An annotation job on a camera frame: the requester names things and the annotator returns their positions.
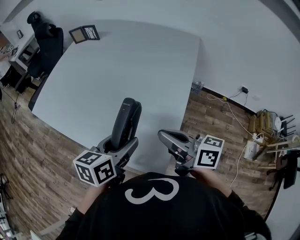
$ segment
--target white printed number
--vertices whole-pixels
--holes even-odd
[[[152,181],[152,180],[162,180],[162,181],[170,182],[173,185],[173,191],[170,194],[162,194],[153,187],[146,196],[141,197],[141,198],[135,198],[131,195],[133,192],[133,189],[128,189],[125,192],[125,197],[127,198],[127,200],[133,204],[143,204],[143,203],[146,203],[147,201],[149,201],[153,196],[155,196],[162,201],[169,201],[172,198],[174,198],[179,191],[179,184],[178,184],[178,182],[176,182],[173,179],[160,178],[160,179],[149,179],[148,181]]]

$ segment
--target white table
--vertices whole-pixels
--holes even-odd
[[[300,158],[298,158],[298,167],[300,167]],[[297,172],[295,185],[288,189],[283,189],[283,186],[284,180],[266,220],[273,240],[290,239],[300,226],[300,172]]]
[[[157,133],[181,126],[200,39],[146,23],[95,25],[101,40],[73,43],[67,49],[33,113],[90,148],[112,133],[123,99],[133,98],[141,102],[142,114],[136,132],[139,146],[128,166],[164,173],[170,154]]]

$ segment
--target power outlet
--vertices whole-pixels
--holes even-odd
[[[241,91],[244,92],[244,93],[246,93],[246,94],[249,93],[248,88],[245,88],[245,87],[242,87],[242,88],[241,88]]]

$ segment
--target black shirt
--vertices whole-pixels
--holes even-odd
[[[263,218],[233,192],[189,177],[147,173],[101,194],[86,214],[75,210],[61,239],[230,239],[248,232],[271,239]]]

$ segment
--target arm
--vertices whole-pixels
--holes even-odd
[[[84,196],[81,203],[78,205],[77,209],[70,216],[70,218],[66,221],[66,225],[57,240],[62,239],[76,239],[77,231],[81,220],[90,206],[94,203],[97,197],[102,194],[106,190],[106,185],[101,187],[90,186],[86,195]]]
[[[211,169],[194,168],[191,174],[204,184],[220,190],[235,206],[237,206],[243,217],[245,232],[255,232],[271,240],[271,233],[264,219],[254,210],[250,210],[240,197],[233,192]]]
[[[233,192],[211,169],[194,168],[191,174],[206,185],[220,190],[226,197]]]

